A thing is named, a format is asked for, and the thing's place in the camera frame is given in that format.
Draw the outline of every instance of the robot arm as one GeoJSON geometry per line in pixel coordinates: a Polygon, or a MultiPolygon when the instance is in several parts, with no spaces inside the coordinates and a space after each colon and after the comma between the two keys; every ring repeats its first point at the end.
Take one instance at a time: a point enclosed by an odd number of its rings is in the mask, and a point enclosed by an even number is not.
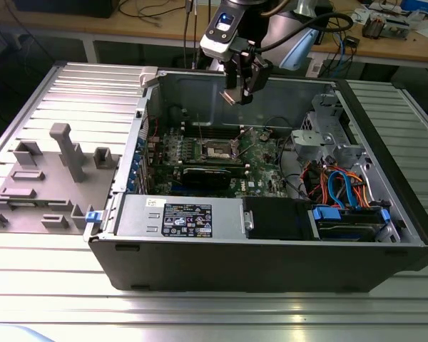
{"type": "Polygon", "coordinates": [[[345,14],[316,16],[316,2],[298,0],[293,11],[285,11],[290,0],[222,0],[200,46],[205,55],[224,65],[225,90],[221,95],[229,104],[252,102],[252,94],[265,87],[272,62],[291,70],[298,68],[317,30],[339,32],[352,27],[352,19],[345,14]],[[323,19],[326,25],[329,18],[344,19],[348,25],[318,26],[323,19]]]}

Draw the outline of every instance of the power supply label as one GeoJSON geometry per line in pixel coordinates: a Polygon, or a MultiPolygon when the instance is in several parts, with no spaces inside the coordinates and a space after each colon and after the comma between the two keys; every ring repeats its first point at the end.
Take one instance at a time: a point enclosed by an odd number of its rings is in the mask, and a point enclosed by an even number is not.
{"type": "Polygon", "coordinates": [[[210,204],[166,203],[162,235],[165,237],[213,237],[213,209],[210,204]]]}

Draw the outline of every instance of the blue drive bracket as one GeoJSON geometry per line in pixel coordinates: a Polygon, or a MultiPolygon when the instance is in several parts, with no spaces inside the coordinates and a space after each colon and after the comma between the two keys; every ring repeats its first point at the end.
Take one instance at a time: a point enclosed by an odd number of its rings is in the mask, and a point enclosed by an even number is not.
{"type": "Polygon", "coordinates": [[[319,219],[341,219],[338,208],[332,207],[316,207],[312,210],[312,215],[314,215],[315,221],[319,219]]]}
{"type": "Polygon", "coordinates": [[[86,214],[86,223],[101,223],[103,221],[103,210],[96,210],[86,214]]]}
{"type": "Polygon", "coordinates": [[[380,210],[380,214],[382,215],[382,218],[384,219],[384,221],[385,221],[386,223],[390,222],[390,220],[392,219],[392,218],[390,217],[390,213],[389,213],[389,212],[388,212],[388,210],[386,210],[386,209],[381,209],[381,210],[380,210]]]}

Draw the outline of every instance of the motherboard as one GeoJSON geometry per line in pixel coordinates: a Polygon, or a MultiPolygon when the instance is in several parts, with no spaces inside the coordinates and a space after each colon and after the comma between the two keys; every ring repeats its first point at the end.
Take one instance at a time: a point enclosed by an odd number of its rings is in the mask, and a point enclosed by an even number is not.
{"type": "Polygon", "coordinates": [[[287,197],[278,167],[282,143],[272,130],[262,128],[214,135],[206,129],[187,133],[184,127],[169,128],[148,144],[150,193],[287,197]]]}

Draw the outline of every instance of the circuit board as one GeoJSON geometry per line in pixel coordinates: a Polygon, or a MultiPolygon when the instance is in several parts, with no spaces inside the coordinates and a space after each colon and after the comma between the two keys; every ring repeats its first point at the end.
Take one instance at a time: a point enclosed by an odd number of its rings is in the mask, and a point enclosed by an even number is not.
{"type": "Polygon", "coordinates": [[[149,160],[152,171],[151,193],[197,197],[286,197],[279,173],[278,139],[270,132],[248,129],[240,139],[186,137],[181,130],[170,129],[155,139],[149,160]],[[181,173],[187,167],[227,170],[232,177],[223,190],[187,188],[181,173]]]}

